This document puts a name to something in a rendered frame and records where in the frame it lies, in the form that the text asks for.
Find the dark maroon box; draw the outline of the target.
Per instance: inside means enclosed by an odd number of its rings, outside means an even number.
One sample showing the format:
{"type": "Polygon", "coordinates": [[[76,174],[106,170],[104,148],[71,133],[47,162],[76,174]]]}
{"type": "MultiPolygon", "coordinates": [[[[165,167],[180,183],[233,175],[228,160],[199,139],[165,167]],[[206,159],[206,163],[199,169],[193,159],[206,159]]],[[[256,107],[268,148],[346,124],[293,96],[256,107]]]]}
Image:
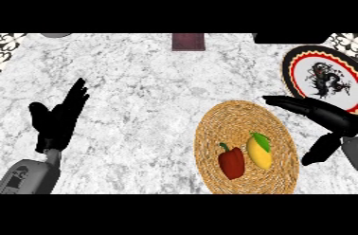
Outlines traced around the dark maroon box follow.
{"type": "Polygon", "coordinates": [[[205,51],[205,34],[203,33],[174,33],[172,34],[174,51],[205,51]]]}

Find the black appliance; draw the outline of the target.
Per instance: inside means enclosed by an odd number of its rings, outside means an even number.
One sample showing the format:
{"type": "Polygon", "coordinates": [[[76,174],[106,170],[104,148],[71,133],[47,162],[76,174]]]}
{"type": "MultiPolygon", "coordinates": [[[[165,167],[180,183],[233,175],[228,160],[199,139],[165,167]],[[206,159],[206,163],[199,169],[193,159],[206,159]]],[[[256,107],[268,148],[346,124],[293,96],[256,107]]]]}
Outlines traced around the black appliance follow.
{"type": "Polygon", "coordinates": [[[330,33],[255,33],[256,44],[321,44],[330,33]]]}

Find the red bell pepper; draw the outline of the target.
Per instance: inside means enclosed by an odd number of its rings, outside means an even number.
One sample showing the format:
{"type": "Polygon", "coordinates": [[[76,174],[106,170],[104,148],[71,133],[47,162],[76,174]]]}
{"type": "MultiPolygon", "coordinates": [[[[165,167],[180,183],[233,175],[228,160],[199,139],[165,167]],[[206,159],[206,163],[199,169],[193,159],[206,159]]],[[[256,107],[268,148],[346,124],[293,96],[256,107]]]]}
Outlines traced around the red bell pepper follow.
{"type": "Polygon", "coordinates": [[[237,179],[244,174],[244,159],[241,150],[234,147],[228,148],[225,143],[219,143],[225,152],[218,155],[218,164],[222,173],[230,180],[237,179]]]}

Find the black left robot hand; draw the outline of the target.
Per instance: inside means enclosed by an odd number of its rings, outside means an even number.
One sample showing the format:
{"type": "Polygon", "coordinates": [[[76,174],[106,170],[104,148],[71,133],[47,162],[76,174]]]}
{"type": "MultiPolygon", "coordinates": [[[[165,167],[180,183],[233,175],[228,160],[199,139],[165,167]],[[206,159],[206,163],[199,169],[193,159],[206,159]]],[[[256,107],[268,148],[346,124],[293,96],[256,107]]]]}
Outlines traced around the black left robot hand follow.
{"type": "Polygon", "coordinates": [[[28,105],[32,126],[38,131],[35,151],[40,154],[50,149],[62,151],[69,145],[76,119],[90,97],[84,84],[85,81],[79,78],[63,102],[51,110],[40,102],[28,105]]]}

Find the yellow lemon with green leaf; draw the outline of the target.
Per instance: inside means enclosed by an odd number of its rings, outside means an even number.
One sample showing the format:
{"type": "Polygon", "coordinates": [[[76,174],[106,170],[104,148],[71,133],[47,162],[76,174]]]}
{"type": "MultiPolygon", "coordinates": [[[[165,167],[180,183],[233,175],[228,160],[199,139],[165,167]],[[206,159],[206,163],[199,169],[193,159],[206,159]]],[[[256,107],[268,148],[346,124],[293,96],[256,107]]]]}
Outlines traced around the yellow lemon with green leaf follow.
{"type": "Polygon", "coordinates": [[[272,164],[269,140],[266,136],[258,132],[250,134],[246,143],[246,151],[256,166],[268,170],[272,164]]]}

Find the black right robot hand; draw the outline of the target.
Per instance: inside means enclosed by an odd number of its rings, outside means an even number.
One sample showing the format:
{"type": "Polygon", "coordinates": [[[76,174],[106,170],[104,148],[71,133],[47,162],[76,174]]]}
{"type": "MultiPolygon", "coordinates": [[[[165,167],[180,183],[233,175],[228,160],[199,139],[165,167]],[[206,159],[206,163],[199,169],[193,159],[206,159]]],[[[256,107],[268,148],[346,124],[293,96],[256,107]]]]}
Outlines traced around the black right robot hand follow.
{"type": "Polygon", "coordinates": [[[342,146],[342,138],[358,135],[358,116],[318,99],[289,96],[264,96],[265,103],[305,116],[328,130],[302,157],[302,165],[324,162],[342,146]]]}

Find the dragon print plate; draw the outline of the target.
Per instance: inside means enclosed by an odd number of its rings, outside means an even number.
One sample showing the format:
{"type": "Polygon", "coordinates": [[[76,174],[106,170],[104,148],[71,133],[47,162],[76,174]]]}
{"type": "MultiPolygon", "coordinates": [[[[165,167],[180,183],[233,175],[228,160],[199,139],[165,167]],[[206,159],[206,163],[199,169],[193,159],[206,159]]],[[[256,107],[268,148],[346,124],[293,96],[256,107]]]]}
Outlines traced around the dragon print plate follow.
{"type": "Polygon", "coordinates": [[[325,101],[358,115],[358,63],[337,50],[320,45],[293,48],[281,63],[290,94],[325,101]]]}

